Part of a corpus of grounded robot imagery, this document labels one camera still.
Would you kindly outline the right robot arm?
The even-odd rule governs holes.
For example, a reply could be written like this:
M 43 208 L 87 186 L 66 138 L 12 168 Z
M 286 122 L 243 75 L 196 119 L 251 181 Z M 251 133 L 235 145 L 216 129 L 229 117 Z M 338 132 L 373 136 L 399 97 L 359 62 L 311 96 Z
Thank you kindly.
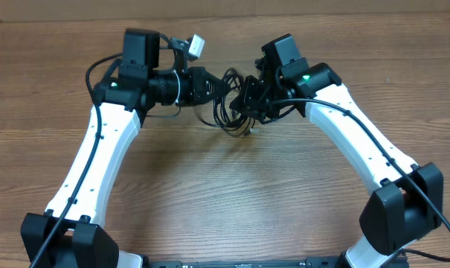
M 291 34 L 263 45 L 230 108 L 268 124 L 297 110 L 345 155 L 370 196 L 359 218 L 362 238 L 337 267 L 388 267 L 415 240 L 441 224 L 443 175 L 418 165 L 393 145 L 356 105 L 341 78 L 326 64 L 309 66 Z

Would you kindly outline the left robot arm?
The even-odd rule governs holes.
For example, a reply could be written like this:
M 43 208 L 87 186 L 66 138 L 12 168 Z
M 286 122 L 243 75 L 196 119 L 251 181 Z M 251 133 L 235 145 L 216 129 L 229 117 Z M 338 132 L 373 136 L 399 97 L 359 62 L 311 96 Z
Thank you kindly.
M 147 267 L 146 256 L 121 250 L 104 229 L 112 187 L 147 113 L 156 105 L 200 106 L 222 97 L 227 85 L 192 66 L 205 47 L 188 39 L 129 28 L 123 50 L 87 86 L 89 125 L 60 189 L 42 214 L 29 213 L 21 236 L 32 267 Z

